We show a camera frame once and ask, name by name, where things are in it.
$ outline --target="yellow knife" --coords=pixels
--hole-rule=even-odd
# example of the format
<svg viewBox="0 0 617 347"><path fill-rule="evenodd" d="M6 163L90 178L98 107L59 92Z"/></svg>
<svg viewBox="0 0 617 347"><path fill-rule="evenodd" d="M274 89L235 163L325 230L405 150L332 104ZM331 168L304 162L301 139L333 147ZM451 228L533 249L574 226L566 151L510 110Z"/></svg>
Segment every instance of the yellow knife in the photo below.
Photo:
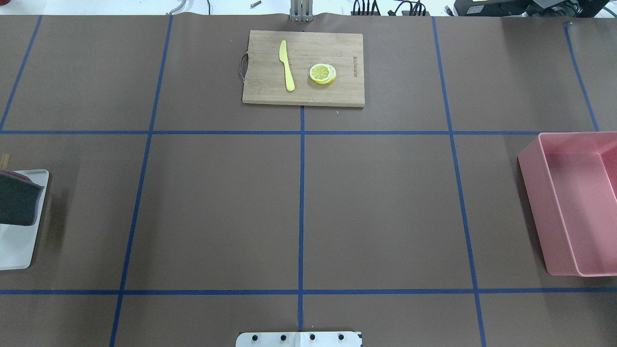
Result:
<svg viewBox="0 0 617 347"><path fill-rule="evenodd" d="M294 91L296 85L294 84L294 78L291 77L291 70L289 69L289 61L287 60L287 41L281 41L281 47L278 49L278 59L283 62L285 66L285 87L288 91Z"/></svg>

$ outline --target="wooden stick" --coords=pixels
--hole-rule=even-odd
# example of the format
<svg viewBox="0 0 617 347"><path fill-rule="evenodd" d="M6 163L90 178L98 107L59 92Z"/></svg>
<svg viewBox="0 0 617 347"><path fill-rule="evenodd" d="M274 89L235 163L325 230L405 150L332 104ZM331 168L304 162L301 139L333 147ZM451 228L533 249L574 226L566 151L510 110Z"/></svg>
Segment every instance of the wooden stick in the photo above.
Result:
<svg viewBox="0 0 617 347"><path fill-rule="evenodd" d="M0 158L0 169L8 169L9 168L9 154L3 154L2 158Z"/></svg>

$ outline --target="gray towel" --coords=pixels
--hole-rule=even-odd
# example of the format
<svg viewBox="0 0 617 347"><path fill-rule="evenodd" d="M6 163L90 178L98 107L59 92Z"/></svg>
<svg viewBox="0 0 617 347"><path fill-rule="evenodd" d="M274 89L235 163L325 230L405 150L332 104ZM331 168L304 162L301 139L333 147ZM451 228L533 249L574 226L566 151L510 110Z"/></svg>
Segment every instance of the gray towel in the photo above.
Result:
<svg viewBox="0 0 617 347"><path fill-rule="evenodd" d="M33 225L42 191L28 177L0 170L0 224Z"/></svg>

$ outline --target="white mounting bracket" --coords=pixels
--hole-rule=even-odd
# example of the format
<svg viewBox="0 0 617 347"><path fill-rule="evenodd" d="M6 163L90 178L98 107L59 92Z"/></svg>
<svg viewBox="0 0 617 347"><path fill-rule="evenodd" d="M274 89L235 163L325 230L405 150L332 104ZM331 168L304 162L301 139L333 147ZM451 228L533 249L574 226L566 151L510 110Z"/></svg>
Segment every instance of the white mounting bracket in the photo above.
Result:
<svg viewBox="0 0 617 347"><path fill-rule="evenodd" d="M242 333L236 347L362 347L361 332Z"/></svg>
<svg viewBox="0 0 617 347"><path fill-rule="evenodd" d="M312 22L313 0L291 0L289 18L292 22Z"/></svg>

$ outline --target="white floor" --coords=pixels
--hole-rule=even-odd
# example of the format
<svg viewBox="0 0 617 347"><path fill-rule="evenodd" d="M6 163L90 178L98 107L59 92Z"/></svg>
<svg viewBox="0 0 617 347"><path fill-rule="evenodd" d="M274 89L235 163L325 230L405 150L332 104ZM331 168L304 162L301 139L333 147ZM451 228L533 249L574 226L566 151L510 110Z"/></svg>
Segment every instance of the white floor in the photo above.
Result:
<svg viewBox="0 0 617 347"><path fill-rule="evenodd" d="M211 12L213 15L289 13L290 0L262 0L260 5L251 9L250 5L256 1L210 0ZM0 7L0 14L164 15L180 2L181 0L11 0L7 5ZM395 9L399 3L393 0L378 0L382 15L387 15L388 10ZM444 7L448 5L453 8L453 3L454 0L424 2L431 15L447 15ZM350 14L353 4L354 0L313 0L313 13ZM609 2L607 7L617 12L617 2ZM208 14L207 1L187 0L185 6L177 13L182 12ZM612 16L603 10L597 17Z"/></svg>

